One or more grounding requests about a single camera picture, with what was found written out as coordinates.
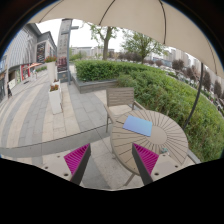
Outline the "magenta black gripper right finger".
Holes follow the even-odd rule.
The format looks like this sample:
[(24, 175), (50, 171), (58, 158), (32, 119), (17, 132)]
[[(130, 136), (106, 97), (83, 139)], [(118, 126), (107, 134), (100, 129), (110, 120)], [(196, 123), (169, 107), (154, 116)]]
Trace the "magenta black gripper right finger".
[(144, 185), (153, 182), (151, 173), (159, 155), (136, 143), (132, 144), (132, 154)]

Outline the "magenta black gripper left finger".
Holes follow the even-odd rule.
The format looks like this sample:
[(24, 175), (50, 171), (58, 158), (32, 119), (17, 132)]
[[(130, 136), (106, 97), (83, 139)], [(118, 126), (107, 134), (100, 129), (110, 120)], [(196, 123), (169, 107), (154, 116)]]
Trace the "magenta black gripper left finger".
[(72, 174), (72, 183), (76, 185), (80, 184), (90, 155), (91, 146), (90, 144), (86, 144), (64, 156), (64, 160)]

